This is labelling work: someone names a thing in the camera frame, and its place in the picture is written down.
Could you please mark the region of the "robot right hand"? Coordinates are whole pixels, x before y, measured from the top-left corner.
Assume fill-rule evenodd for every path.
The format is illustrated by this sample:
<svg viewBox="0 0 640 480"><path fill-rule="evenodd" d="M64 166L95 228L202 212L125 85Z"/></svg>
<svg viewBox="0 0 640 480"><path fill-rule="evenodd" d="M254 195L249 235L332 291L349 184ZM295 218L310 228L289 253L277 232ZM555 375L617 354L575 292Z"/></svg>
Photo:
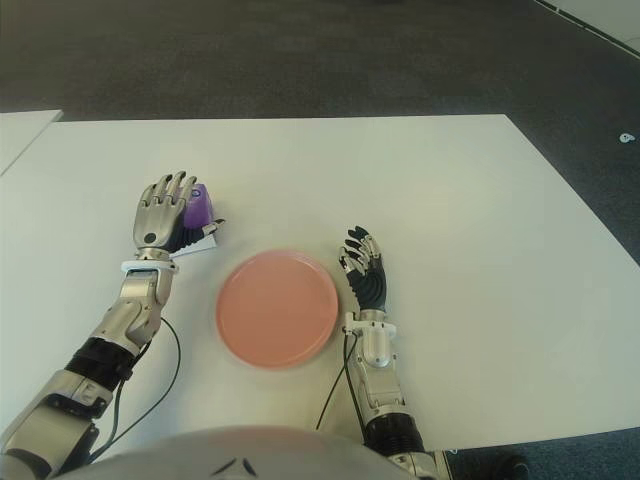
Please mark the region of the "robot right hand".
<svg viewBox="0 0 640 480"><path fill-rule="evenodd" d="M338 261L360 310L386 311L387 280L382 252L374 237L363 227L347 231Z"/></svg>

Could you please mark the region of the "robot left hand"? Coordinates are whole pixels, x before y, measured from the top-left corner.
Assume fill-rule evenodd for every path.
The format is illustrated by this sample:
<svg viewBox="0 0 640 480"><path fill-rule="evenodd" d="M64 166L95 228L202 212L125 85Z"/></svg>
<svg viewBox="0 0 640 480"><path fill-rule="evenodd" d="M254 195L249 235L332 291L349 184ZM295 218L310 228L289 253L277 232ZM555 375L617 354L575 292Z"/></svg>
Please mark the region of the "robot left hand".
<svg viewBox="0 0 640 480"><path fill-rule="evenodd" d="M187 221L197 178L185 171L162 176L142 193L136 209L133 241L139 260L168 260L172 254L213 236L224 219Z"/></svg>

